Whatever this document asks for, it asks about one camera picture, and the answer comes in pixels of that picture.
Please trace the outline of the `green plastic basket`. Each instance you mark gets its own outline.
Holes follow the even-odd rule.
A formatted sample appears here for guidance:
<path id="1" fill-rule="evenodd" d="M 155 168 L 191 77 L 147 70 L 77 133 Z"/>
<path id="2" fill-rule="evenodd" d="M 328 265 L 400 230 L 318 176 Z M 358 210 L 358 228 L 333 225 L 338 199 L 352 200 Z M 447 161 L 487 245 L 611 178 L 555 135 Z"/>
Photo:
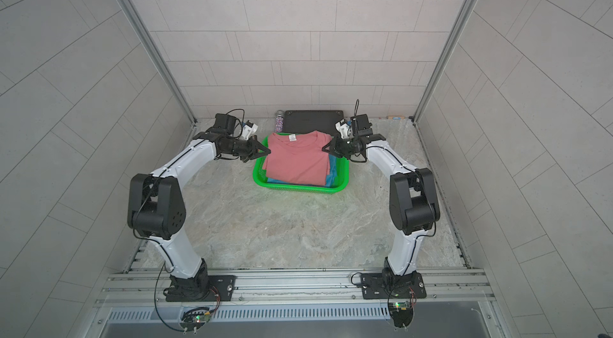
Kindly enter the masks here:
<path id="1" fill-rule="evenodd" d="M 264 145 L 268 147 L 268 137 L 264 140 Z M 272 184 L 267 183 L 267 175 L 266 171 L 263 169 L 265 157 L 261 157 L 256 161 L 255 168 L 253 170 L 253 178 L 254 182 L 267 189 L 279 189 L 279 190 L 289 190 L 289 191 L 300 191 L 300 192 L 312 192 L 312 193 L 324 193 L 324 194 L 336 194 L 342 190 L 344 190 L 350 178 L 350 168 L 349 162 L 344 158 L 337 157 L 337 178 L 334 181 L 334 184 L 330 188 L 326 188 L 324 186 L 299 186 L 299 185 L 283 185 L 283 184 Z"/>

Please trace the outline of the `pink t-shirt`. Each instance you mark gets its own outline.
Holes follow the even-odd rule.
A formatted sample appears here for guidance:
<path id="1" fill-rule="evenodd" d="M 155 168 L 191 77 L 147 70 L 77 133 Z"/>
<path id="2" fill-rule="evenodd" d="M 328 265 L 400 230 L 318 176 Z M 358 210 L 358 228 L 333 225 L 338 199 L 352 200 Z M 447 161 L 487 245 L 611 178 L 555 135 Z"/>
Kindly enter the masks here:
<path id="1" fill-rule="evenodd" d="M 325 186 L 330 175 L 330 155 L 322 150 L 332 136 L 312 131 L 308 134 L 271 134 L 263 169 L 268 179 L 299 186 Z"/>

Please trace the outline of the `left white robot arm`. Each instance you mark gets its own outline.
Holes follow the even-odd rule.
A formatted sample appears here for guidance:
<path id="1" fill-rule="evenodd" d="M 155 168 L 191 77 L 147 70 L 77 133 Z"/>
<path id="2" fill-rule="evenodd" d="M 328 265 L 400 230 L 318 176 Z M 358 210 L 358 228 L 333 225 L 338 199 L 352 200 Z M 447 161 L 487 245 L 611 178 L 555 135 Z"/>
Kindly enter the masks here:
<path id="1" fill-rule="evenodd" d="M 188 239 L 183 188 L 209 162 L 268 156 L 257 129 L 231 114 L 217 114 L 213 126 L 196 134 L 176 157 L 131 179 L 127 224 L 136 238 L 151 242 L 163 257 L 162 269 L 170 278 L 163 292 L 167 302 L 231 301 L 236 277 L 210 276 L 206 261 Z"/>

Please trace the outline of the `blue t-shirt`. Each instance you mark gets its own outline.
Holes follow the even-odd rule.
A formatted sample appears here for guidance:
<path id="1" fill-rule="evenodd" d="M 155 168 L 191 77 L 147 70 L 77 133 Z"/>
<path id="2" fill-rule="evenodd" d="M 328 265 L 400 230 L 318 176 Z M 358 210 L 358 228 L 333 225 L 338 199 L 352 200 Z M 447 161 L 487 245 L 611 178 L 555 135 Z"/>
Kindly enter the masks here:
<path id="1" fill-rule="evenodd" d="M 329 174 L 326 177 L 326 183 L 324 185 L 324 187 L 326 188 L 330 188 L 332 187 L 332 185 L 334 184 L 335 179 L 337 178 L 337 157 L 334 157 L 332 155 L 329 156 L 329 162 L 330 162 L 330 171 Z M 283 185 L 289 185 L 289 182 L 285 182 L 285 181 L 279 181 L 279 180 L 275 180 L 273 178 L 268 178 L 267 179 L 267 183 L 272 183 L 272 184 L 283 184 Z"/>

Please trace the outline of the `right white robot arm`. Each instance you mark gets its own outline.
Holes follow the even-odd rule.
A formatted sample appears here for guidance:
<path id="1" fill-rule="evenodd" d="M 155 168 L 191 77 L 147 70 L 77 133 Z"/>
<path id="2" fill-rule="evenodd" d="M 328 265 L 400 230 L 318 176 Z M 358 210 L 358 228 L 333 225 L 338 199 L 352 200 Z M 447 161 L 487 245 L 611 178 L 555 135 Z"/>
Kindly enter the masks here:
<path id="1" fill-rule="evenodd" d="M 373 132 L 365 114 L 337 122 L 335 128 L 338 134 L 322 148 L 324 152 L 350 162 L 360 156 L 389 179 L 389 213 L 397 232 L 382 272 L 360 276 L 363 296 L 424 298 L 418 254 L 424 240 L 436 234 L 441 217 L 432 171 L 411 165 L 397 154 L 384 136 Z"/>

